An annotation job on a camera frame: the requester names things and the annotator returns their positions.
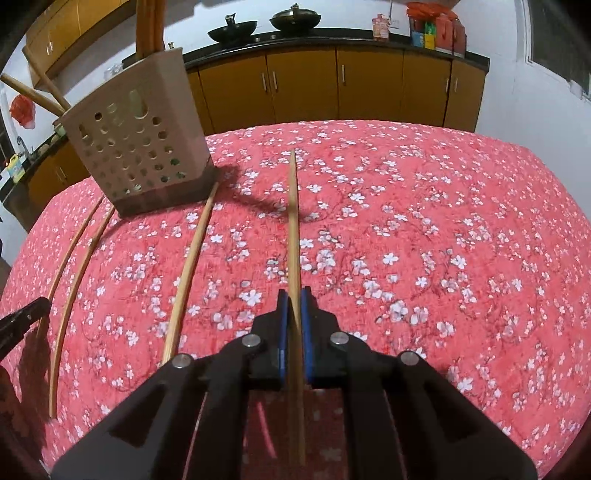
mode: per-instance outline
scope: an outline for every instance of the table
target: table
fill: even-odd
[[[590,409],[590,225],[526,148],[448,129],[331,121],[208,138],[226,167],[189,295],[180,351],[203,356],[248,332],[287,286],[288,159],[298,159],[302,284],[343,329],[389,355],[412,349],[447,374],[544,475]],[[92,179],[48,205],[13,267],[7,314],[47,294],[100,196]],[[93,254],[64,344],[58,418],[45,417],[49,349],[99,208],[53,302],[49,344],[4,362],[49,465],[158,367],[203,205],[120,220]],[[346,469],[338,395],[310,392],[304,477]],[[285,454],[282,398],[254,399],[245,478]],[[261,435],[267,424],[268,436]],[[256,460],[264,466],[254,468]]]

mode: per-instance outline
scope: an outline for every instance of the black countertop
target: black countertop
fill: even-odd
[[[231,57],[248,54],[254,51],[266,51],[276,48],[290,47],[318,47],[318,46],[371,46],[391,48],[394,50],[415,51],[441,59],[456,59],[466,62],[473,67],[488,73],[491,60],[482,55],[467,51],[466,58],[460,59],[447,53],[412,45],[410,37],[406,35],[390,34],[387,42],[374,40],[371,30],[357,28],[315,28],[306,35],[289,36],[280,31],[253,35],[247,43],[221,45],[214,44],[183,54],[185,68],[191,70],[197,67],[225,60]],[[123,67],[127,68],[135,63],[135,54],[123,60]]]

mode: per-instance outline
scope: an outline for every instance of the black clamp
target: black clamp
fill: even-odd
[[[306,381],[343,393],[349,478],[537,479],[528,456],[416,353],[372,351],[318,308],[309,287],[301,309]],[[250,334],[215,355],[177,355],[66,452],[51,478],[180,480],[187,465],[189,480],[238,480],[248,394],[284,386],[290,311],[280,290]]]

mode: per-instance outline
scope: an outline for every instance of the plastic bag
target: plastic bag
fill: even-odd
[[[407,3],[407,15],[413,20],[434,21],[441,14],[446,14],[452,22],[458,18],[453,11],[443,5],[422,2]]]
[[[23,128],[35,128],[35,103],[19,93],[10,104],[10,116]]]

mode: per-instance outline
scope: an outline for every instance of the metal screw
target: metal screw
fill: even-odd
[[[174,368],[185,368],[191,365],[191,361],[193,357],[191,355],[187,355],[186,353],[180,353],[176,357],[173,358],[173,367]]]
[[[261,337],[254,333],[249,333],[248,335],[242,337],[242,344],[248,348],[257,346],[259,343],[261,343]]]
[[[335,332],[330,336],[330,343],[334,345],[344,345],[349,341],[349,335],[345,332]]]
[[[409,367],[416,365],[419,359],[420,357],[415,352],[403,352],[402,355],[400,355],[400,360],[402,360],[402,363],[404,365],[408,365]]]

